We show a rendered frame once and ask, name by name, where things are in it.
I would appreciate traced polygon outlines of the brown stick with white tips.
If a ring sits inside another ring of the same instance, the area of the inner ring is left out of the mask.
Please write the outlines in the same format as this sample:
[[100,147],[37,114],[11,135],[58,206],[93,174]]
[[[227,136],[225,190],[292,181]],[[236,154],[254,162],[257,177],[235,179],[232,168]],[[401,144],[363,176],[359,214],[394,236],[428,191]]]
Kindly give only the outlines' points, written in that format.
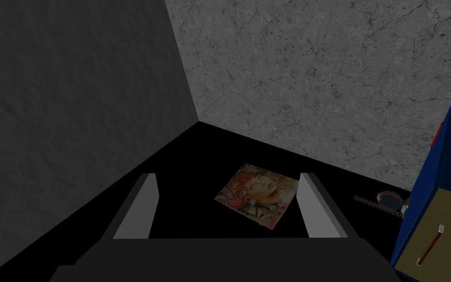
[[444,229],[445,229],[445,226],[440,224],[439,228],[438,228],[438,231],[437,231],[437,234],[434,236],[434,238],[432,239],[432,241],[430,242],[430,244],[428,245],[428,247],[426,248],[426,250],[422,254],[422,256],[417,259],[417,262],[416,262],[417,266],[421,266],[422,263],[425,261],[425,259],[430,254],[431,250],[433,249],[434,245],[436,244],[436,242],[439,240],[439,238],[444,233]]

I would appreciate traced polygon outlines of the blue box with olive panel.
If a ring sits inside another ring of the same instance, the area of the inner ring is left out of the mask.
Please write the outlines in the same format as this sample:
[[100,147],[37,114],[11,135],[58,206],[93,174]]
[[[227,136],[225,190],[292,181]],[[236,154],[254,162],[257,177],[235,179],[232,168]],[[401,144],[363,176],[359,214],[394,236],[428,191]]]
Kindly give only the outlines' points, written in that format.
[[[451,106],[411,190],[390,264],[408,282],[451,282]],[[416,262],[444,233],[421,266]]]

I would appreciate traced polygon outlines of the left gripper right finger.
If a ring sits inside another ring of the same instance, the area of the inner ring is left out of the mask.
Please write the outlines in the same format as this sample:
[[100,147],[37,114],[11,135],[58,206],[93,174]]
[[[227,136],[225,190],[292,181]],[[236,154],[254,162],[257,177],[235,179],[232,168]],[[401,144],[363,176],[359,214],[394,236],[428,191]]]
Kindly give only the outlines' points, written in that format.
[[313,173],[302,173],[296,199],[310,238],[359,238],[342,210]]

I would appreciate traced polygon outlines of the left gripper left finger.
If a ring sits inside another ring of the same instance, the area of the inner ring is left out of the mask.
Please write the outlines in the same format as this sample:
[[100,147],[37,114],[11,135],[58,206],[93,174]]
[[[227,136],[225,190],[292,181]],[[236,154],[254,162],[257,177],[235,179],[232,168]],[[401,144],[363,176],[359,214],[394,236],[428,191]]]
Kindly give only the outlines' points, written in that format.
[[142,174],[101,239],[147,239],[158,201],[159,190],[156,175],[154,173]]

